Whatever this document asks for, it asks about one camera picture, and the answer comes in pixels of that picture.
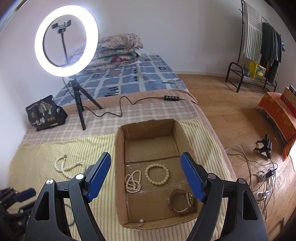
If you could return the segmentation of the brown strap wristwatch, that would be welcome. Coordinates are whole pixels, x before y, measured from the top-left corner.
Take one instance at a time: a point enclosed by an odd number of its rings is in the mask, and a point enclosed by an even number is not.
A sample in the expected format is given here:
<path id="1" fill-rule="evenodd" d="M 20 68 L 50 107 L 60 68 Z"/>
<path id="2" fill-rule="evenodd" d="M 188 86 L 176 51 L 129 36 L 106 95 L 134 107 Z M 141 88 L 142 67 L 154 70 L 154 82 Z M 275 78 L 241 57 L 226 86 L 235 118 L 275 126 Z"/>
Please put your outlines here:
<path id="1" fill-rule="evenodd" d="M 194 205 L 194 199 L 191 192 L 176 189 L 167 198 L 167 204 L 170 211 L 177 215 L 183 215 L 191 210 Z"/>

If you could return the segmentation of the yellow striped blanket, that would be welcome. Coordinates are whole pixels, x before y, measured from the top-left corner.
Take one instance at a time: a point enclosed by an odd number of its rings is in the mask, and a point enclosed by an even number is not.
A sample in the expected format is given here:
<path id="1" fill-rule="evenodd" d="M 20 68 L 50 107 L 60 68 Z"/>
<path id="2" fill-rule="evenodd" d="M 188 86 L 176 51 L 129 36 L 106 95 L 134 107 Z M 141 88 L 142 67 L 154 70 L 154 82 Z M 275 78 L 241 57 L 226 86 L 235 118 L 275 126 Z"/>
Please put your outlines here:
<path id="1" fill-rule="evenodd" d="M 215 173 L 224 180 L 236 180 L 231 164 L 223 147 L 218 145 L 211 126 L 206 126 L 201 118 L 182 120 L 180 125 L 194 157 L 208 172 Z M 18 191 L 34 188 L 40 192 L 46 180 L 66 179 L 55 170 L 56 159 L 66 154 L 68 164 L 82 161 L 89 166 L 96 163 L 103 152 L 109 152 L 114 157 L 115 137 L 112 133 L 39 145 L 23 142 L 10 164 L 9 185 Z M 194 225 L 194 221 L 188 221 L 156 230 L 132 230 L 122 227 L 115 207 L 114 166 L 110 168 L 99 197 L 94 199 L 90 206 L 107 240 L 185 240 Z"/>

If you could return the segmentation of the black small tripod on floor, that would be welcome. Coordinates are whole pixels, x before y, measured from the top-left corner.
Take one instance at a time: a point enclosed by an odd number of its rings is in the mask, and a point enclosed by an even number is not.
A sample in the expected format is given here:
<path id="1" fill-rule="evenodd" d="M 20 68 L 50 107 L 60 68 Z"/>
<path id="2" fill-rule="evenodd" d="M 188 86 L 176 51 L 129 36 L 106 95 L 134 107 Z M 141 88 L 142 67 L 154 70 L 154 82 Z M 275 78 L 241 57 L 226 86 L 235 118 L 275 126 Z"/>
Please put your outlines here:
<path id="1" fill-rule="evenodd" d="M 271 156 L 272 156 L 271 151 L 272 151 L 273 144 L 269 139 L 269 135 L 265 134 L 264 139 L 258 140 L 258 141 L 256 141 L 256 143 L 263 144 L 263 146 L 261 148 L 256 147 L 256 148 L 254 148 L 254 150 L 258 151 L 261 154 L 265 153 L 266 157 L 268 159 L 271 159 Z"/>

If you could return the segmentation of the cardboard tray box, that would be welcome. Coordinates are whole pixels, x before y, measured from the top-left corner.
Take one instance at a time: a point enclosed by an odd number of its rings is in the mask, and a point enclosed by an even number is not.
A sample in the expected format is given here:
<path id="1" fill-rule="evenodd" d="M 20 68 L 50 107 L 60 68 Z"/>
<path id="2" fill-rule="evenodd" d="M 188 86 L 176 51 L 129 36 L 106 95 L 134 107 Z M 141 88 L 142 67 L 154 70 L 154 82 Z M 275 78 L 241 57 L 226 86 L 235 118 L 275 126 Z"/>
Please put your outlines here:
<path id="1" fill-rule="evenodd" d="M 153 230 L 198 217 L 202 204 L 194 196 L 193 207 L 183 215 L 170 211 L 167 204 L 176 189 L 192 193 L 181 168 L 184 152 L 193 154 L 176 120 L 148 120 L 119 127 L 115 140 L 115 200 L 123 227 Z"/>

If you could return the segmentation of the black snack bag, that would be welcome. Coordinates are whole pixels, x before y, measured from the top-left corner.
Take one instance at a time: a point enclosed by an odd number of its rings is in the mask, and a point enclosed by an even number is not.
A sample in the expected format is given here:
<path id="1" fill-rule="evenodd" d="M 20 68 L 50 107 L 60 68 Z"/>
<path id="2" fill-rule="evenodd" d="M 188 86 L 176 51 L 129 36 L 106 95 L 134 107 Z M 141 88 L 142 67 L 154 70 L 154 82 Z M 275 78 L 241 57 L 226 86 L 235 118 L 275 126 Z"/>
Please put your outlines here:
<path id="1" fill-rule="evenodd" d="M 66 111 L 58 106 L 49 95 L 26 107 L 29 123 L 36 131 L 64 125 L 68 117 Z"/>

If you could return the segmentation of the orange cloth covered table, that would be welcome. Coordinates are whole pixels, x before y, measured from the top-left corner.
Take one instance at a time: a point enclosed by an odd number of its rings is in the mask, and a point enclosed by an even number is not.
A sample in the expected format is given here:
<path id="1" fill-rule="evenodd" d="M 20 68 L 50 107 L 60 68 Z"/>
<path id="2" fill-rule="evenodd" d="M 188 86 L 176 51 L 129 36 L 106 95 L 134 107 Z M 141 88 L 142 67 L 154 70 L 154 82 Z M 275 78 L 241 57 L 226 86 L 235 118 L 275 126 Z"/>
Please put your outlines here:
<path id="1" fill-rule="evenodd" d="M 295 143 L 295 108 L 286 96 L 277 92 L 267 92 L 257 108 L 264 110 L 280 130 L 286 143 L 281 156 L 286 160 Z"/>

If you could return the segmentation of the cardboard boxes on table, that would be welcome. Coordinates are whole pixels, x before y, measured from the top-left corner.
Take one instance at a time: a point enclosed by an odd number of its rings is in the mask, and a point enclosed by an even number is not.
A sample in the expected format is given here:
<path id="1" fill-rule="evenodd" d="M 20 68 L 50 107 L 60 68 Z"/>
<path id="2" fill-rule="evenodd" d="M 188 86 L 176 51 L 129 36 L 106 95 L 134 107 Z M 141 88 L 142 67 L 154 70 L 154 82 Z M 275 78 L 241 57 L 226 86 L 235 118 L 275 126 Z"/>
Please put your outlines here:
<path id="1" fill-rule="evenodd" d="M 296 108 L 296 91 L 295 88 L 290 85 L 285 87 L 284 92 L 281 94 L 281 99 L 286 103 L 286 105 Z"/>

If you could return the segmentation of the plaid pink bed cover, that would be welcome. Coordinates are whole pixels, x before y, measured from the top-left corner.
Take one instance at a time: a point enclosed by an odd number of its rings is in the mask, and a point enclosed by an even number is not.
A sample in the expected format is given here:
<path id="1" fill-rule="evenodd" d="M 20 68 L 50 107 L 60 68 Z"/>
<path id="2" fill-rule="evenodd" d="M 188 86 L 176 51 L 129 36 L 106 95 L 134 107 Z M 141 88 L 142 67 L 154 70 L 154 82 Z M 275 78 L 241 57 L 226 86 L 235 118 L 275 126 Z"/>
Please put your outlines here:
<path id="1" fill-rule="evenodd" d="M 86 101 L 88 110 L 83 112 L 86 130 L 82 129 L 75 105 L 64 109 L 68 114 L 66 123 L 37 132 L 28 128 L 21 144 L 43 144 L 68 141 L 82 137 L 107 135 L 127 123 L 148 120 L 188 120 L 198 117 L 200 110 L 194 97 L 185 90 L 153 90 L 135 92 L 127 95 L 104 97 L 101 103 L 105 109 L 99 110 Z"/>

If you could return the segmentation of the yellow crate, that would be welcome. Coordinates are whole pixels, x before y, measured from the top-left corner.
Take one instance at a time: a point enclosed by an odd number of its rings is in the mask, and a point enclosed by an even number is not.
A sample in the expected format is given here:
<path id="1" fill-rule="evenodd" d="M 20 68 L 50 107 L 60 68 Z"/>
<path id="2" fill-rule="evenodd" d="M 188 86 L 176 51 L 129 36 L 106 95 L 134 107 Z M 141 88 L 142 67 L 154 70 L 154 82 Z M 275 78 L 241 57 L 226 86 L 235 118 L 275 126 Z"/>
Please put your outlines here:
<path id="1" fill-rule="evenodd" d="M 264 80 L 266 69 L 260 64 L 250 61 L 248 69 L 250 70 L 250 78 L 259 80 L 261 82 Z"/>

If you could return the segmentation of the dark hanging clothes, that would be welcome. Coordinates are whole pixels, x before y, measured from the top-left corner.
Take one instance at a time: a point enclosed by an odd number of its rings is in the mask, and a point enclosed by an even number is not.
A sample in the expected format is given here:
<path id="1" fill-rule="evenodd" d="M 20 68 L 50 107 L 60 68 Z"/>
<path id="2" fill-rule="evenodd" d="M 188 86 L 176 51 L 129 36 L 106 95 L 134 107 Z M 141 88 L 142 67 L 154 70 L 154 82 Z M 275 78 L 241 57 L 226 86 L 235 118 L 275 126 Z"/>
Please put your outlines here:
<path id="1" fill-rule="evenodd" d="M 273 84 L 282 60 L 281 35 L 269 23 L 262 24 L 260 65 L 266 69 L 265 78 Z"/>

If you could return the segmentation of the blue patterned bedsheet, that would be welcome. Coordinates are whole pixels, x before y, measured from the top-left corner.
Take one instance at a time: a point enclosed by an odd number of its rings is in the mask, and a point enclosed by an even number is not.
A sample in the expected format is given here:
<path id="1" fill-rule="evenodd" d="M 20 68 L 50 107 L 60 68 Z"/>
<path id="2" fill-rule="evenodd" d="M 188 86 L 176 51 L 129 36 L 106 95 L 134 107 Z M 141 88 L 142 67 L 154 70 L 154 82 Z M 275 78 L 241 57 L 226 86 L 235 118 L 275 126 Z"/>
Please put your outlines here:
<path id="1" fill-rule="evenodd" d="M 94 99 L 161 89 L 188 90 L 159 55 L 142 56 L 130 65 L 85 73 L 76 80 Z"/>

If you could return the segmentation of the black clothes rack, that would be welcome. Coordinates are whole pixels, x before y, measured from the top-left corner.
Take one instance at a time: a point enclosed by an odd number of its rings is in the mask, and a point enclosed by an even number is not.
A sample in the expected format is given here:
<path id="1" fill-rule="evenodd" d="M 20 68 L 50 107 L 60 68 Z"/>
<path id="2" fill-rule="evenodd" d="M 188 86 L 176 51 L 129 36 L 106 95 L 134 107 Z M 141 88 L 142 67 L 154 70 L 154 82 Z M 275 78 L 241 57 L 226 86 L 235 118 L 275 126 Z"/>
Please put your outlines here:
<path id="1" fill-rule="evenodd" d="M 264 77 L 263 82 L 261 82 L 257 79 L 250 77 L 250 74 L 247 75 L 247 73 L 244 71 L 243 66 L 240 65 L 240 59 L 241 59 L 242 50 L 243 50 L 244 28 L 245 28 L 245 17 L 244 17 L 245 1 L 240 1 L 240 2 L 241 2 L 241 8 L 239 10 L 241 12 L 241 18 L 242 18 L 240 48 L 239 48 L 237 61 L 230 62 L 228 65 L 227 74 L 225 77 L 225 83 L 229 83 L 232 86 L 234 86 L 237 93 L 240 90 L 268 92 L 270 91 L 268 87 L 272 87 L 273 88 L 272 92 L 275 92 L 278 86 L 278 83 L 276 80 L 274 81 L 274 83 L 270 83 L 269 80 Z M 237 84 L 235 84 L 233 80 L 230 79 L 230 73 L 234 73 L 239 77 L 239 79 L 237 79 Z"/>

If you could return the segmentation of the striped hanging towel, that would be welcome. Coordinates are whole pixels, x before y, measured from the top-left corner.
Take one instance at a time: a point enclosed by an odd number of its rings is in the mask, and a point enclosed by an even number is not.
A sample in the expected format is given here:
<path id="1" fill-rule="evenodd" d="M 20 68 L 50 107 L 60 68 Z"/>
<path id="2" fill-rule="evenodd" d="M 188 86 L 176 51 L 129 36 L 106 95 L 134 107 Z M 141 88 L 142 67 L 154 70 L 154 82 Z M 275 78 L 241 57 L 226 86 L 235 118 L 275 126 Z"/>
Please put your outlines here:
<path id="1" fill-rule="evenodd" d="M 246 1 L 243 1 L 243 54 L 245 58 L 260 62 L 262 44 L 262 16 Z"/>

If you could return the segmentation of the floral folded quilt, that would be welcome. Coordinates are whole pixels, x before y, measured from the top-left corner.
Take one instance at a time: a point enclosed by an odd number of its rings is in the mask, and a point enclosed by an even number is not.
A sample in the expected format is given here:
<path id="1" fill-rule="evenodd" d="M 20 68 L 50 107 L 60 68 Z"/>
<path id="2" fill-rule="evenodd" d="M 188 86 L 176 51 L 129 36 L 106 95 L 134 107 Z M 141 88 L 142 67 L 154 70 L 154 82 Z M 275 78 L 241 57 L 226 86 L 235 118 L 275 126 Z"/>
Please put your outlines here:
<path id="1" fill-rule="evenodd" d="M 120 34 L 102 38 L 90 63 L 83 72 L 125 66 L 138 61 L 144 46 L 136 34 Z"/>

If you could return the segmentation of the black tripod stand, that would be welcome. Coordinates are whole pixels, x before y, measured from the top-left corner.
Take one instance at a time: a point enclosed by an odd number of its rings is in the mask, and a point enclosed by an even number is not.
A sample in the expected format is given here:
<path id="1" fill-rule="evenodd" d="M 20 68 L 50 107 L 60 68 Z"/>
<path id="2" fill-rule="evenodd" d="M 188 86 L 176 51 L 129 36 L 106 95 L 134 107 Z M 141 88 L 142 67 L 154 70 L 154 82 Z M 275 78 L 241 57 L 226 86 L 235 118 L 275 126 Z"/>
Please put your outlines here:
<path id="1" fill-rule="evenodd" d="M 65 21 L 63 23 L 61 29 L 58 31 L 58 33 L 61 34 L 62 45 L 63 45 L 63 49 L 64 49 L 66 63 L 68 65 L 69 65 L 70 62 L 69 62 L 69 58 L 68 58 L 68 54 L 67 54 L 67 50 L 66 50 L 66 44 L 65 44 L 65 40 L 64 40 L 64 33 L 66 32 L 66 28 L 70 27 L 70 25 L 71 25 L 71 20 L 67 20 L 67 21 Z M 81 122 L 82 129 L 86 130 L 86 125 L 85 125 L 84 116 L 83 116 L 84 106 L 82 104 L 80 93 L 82 92 L 99 109 L 103 109 L 103 107 L 97 101 L 95 101 L 95 99 L 93 97 L 91 97 L 91 95 L 84 88 L 82 88 L 80 86 L 80 84 L 77 82 L 77 80 L 75 78 L 70 79 L 70 85 L 71 85 L 71 87 L 73 89 L 74 95 L 72 95 L 72 97 L 75 99 L 75 102 L 76 102 L 77 111 L 78 111 L 78 115 L 79 115 L 79 119 L 80 119 L 80 122 Z"/>

